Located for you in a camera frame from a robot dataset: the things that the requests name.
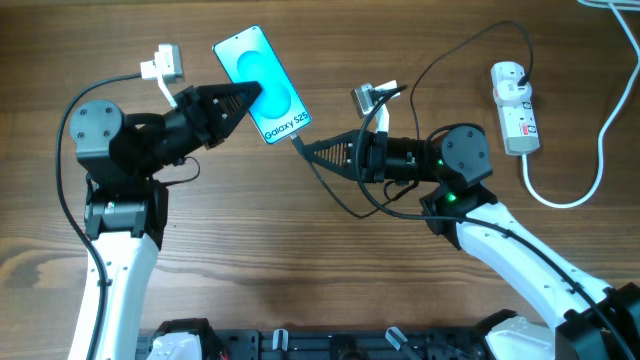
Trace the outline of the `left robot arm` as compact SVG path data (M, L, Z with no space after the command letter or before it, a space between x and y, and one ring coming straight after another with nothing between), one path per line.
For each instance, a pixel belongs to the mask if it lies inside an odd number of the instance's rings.
M93 100L71 116L76 158L86 170L89 253L72 359L131 359L141 310L167 224L169 183L155 179L200 147L214 148L262 92L256 81L188 87L164 115L125 114Z

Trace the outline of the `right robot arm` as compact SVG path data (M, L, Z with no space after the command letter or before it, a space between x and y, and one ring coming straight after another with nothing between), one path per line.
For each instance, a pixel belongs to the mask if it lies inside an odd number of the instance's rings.
M636 359L639 287L614 288L580 270L522 226L483 183L492 173L484 130L455 124L427 139L353 130L306 145L293 141L311 168L323 167L360 187L435 183L416 220L480 260L539 314L541 326L514 311L497 312L473 330L476 359Z

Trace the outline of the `turquoise screen smartphone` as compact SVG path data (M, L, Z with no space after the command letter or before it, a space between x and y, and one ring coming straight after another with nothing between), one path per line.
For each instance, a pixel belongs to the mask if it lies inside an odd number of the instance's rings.
M212 47L233 83L257 82L261 93L249 113L267 144L294 135L312 122L312 116L298 94L259 25L232 35Z

